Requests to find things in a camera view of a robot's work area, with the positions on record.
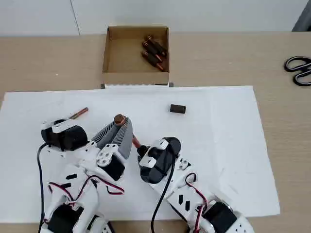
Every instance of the table surface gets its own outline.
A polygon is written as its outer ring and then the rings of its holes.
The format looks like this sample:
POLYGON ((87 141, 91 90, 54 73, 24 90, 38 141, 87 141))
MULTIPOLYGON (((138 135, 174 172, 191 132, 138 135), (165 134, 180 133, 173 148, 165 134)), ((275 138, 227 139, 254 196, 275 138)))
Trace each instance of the table surface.
MULTIPOLYGON (((98 89, 105 35, 0 37, 0 97, 7 91, 98 89)), ((255 232, 311 232, 311 89, 283 70, 291 56, 311 56, 311 33, 173 33, 175 86, 253 85, 281 214, 251 218, 255 232)), ((149 222, 113 222, 122 233, 149 232, 149 222)), ((156 232, 182 233, 181 221, 156 232)), ((0 232, 34 233, 36 224, 0 224, 0 232)))

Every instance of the open cardboard box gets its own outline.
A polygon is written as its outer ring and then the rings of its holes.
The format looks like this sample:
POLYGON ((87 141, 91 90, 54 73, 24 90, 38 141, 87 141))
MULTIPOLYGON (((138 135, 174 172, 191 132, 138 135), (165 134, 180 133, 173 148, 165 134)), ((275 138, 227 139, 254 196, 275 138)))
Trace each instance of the open cardboard box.
POLYGON ((108 27, 103 65, 105 84, 167 84, 169 71, 168 27, 108 27), (141 55, 145 51, 142 42, 147 35, 153 35, 168 51, 162 63, 164 72, 150 65, 141 55))

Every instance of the scissors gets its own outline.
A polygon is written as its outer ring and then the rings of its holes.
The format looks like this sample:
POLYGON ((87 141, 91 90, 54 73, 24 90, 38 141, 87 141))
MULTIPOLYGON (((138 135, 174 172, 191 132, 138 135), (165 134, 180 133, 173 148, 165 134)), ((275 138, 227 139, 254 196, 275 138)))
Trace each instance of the scissors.
POLYGON ((284 64, 284 69, 287 72, 296 72, 301 71, 299 74, 296 74, 293 78, 293 82, 298 86, 311 86, 311 82, 303 82, 299 79, 302 77, 306 77, 307 75, 311 74, 311 58, 308 57, 291 57, 288 59, 284 64), (298 65, 296 67, 291 67, 290 63, 292 61, 302 61, 304 64, 298 65))

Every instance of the white paper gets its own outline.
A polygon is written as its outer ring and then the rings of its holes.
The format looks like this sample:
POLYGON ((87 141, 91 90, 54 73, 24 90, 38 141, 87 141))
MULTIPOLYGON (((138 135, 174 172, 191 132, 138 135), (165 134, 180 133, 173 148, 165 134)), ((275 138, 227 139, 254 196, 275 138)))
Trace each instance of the white paper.
MULTIPOLYGON (((195 165, 200 177, 221 188, 246 216, 279 213, 274 178, 251 87, 139 88, 139 91, 112 88, 5 95, 0 112, 0 130, 6 132, 0 134, 3 190, 0 222, 38 222, 40 192, 35 153, 43 142, 39 126, 47 119, 70 116, 85 106, 89 112, 78 121, 89 138, 110 123, 115 114, 124 113, 131 118, 134 134, 143 144, 151 144, 164 136, 178 137, 182 141, 183 156, 195 165), (187 113, 169 113, 171 103, 186 105, 187 113), (19 205, 12 206, 10 203, 16 200, 19 205)), ((41 157, 45 181, 66 163, 66 160, 47 156, 44 152, 41 157)), ((100 209, 106 217, 111 220, 151 219, 159 196, 140 179, 135 150, 121 186, 126 193, 123 197, 109 196, 103 187, 100 188, 100 209)), ((48 204, 48 192, 45 197, 48 204)), ((179 217, 168 203, 163 202, 157 218, 179 217)))

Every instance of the wall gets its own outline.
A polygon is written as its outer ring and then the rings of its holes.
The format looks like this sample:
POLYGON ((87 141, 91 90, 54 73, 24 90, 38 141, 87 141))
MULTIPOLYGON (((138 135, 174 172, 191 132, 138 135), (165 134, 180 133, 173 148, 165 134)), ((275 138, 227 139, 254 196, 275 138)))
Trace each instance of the wall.
MULTIPOLYGON (((108 25, 171 31, 291 31, 308 0, 72 0, 81 34, 108 25)), ((70 0, 1 0, 0 35, 77 35, 70 0)))
POLYGON ((0 35, 78 35, 69 0, 0 0, 0 35))
POLYGON ((308 0, 73 0, 81 33, 107 25, 164 24, 171 31, 291 31, 308 0))

